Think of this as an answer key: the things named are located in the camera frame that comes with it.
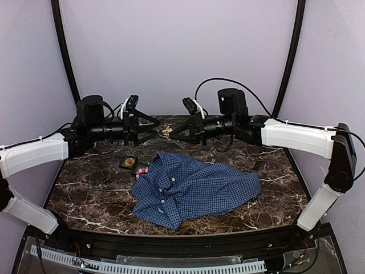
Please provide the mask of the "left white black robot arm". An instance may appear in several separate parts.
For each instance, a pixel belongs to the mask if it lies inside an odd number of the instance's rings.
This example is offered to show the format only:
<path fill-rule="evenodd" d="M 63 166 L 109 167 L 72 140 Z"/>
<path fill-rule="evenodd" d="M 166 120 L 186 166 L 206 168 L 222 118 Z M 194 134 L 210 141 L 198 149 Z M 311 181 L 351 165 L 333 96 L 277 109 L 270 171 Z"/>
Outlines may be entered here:
<path fill-rule="evenodd" d="M 156 136 L 160 122 L 136 109 L 139 97 L 131 95 L 120 112 L 104 109 L 109 104 L 100 95 L 89 95 L 76 104 L 76 117 L 54 133 L 33 140 L 1 146 L 1 211 L 16 217 L 47 235 L 66 229 L 59 217 L 11 188 L 8 178 L 45 163 L 83 155 L 101 141 L 121 141 L 138 146 Z"/>

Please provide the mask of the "small bronze ornate brooch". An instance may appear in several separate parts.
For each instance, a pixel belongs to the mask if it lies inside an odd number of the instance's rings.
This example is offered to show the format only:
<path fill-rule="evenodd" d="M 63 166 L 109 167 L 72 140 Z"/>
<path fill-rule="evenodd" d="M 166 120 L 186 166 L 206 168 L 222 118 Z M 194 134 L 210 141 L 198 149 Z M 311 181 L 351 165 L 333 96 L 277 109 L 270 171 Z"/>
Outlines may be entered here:
<path fill-rule="evenodd" d="M 164 136 L 169 136 L 172 131 L 173 129 L 168 126 L 162 130 L 162 133 Z"/>

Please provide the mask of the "gold round brooch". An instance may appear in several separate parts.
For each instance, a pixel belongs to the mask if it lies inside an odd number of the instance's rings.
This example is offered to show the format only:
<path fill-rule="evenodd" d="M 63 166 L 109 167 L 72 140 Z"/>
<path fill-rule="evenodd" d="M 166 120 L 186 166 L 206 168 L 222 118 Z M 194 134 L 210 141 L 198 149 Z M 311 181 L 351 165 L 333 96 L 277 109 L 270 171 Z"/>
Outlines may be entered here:
<path fill-rule="evenodd" d="M 126 158 L 124 161 L 124 165 L 126 167 L 133 167 L 135 165 L 135 159 L 134 158 Z"/>

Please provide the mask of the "pink flower brooch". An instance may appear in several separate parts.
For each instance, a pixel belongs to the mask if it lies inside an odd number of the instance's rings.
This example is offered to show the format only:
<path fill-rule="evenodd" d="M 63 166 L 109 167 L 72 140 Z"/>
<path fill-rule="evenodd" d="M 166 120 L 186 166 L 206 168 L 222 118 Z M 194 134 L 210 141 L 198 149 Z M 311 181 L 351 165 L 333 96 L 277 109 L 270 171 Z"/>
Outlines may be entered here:
<path fill-rule="evenodd" d="M 136 179 L 139 180 L 139 178 L 141 177 L 141 175 L 147 174 L 147 173 L 148 173 L 148 167 L 139 168 L 136 171 Z"/>

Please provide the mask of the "blue checkered shirt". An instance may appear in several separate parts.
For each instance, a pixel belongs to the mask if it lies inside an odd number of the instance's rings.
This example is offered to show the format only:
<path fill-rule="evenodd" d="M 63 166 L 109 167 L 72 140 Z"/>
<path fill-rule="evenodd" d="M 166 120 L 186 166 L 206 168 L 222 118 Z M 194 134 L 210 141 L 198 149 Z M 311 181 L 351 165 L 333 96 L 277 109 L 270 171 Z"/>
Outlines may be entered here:
<path fill-rule="evenodd" d="M 133 214 L 177 230 L 183 220 L 226 215 L 260 192 L 257 173 L 159 152 L 132 190 L 137 199 Z"/>

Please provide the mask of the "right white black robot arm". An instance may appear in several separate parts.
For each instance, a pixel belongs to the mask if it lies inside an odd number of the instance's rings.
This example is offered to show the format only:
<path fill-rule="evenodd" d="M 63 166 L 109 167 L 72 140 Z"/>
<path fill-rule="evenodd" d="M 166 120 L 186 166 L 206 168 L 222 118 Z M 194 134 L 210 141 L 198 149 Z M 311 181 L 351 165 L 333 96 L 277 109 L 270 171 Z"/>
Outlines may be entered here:
<path fill-rule="evenodd" d="M 355 181 L 356 153 L 347 125 L 321 127 L 267 115 L 250 116 L 242 90 L 225 88 L 217 95 L 221 115 L 210 118 L 196 100 L 184 98 L 190 117 L 169 134 L 170 138 L 205 145 L 210 138 L 230 135 L 247 144 L 289 148 L 330 160 L 324 182 L 297 218 L 297 227 L 311 231 Z"/>

